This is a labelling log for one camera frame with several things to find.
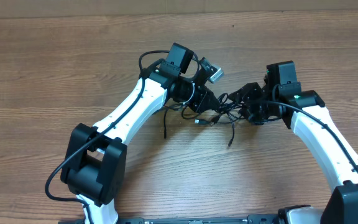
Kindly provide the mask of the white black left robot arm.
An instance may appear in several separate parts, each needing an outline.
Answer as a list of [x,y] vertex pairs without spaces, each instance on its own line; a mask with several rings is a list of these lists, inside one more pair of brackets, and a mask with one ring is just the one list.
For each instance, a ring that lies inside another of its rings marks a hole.
[[219,102],[205,83],[216,83],[223,70],[174,43],[161,58],[141,67],[130,95],[93,126],[80,123],[71,133],[60,180],[85,212],[83,223],[116,223],[114,198],[124,180],[127,147],[136,132],[168,100],[197,114]]

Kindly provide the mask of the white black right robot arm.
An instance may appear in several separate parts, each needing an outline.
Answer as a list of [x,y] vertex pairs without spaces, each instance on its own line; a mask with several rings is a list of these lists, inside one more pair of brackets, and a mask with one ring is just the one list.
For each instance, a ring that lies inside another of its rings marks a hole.
[[328,181],[324,209],[310,205],[281,208],[274,223],[358,223],[358,154],[334,124],[314,90],[303,91],[292,61],[267,66],[264,86],[248,83],[228,98],[250,123],[277,118],[298,136]]

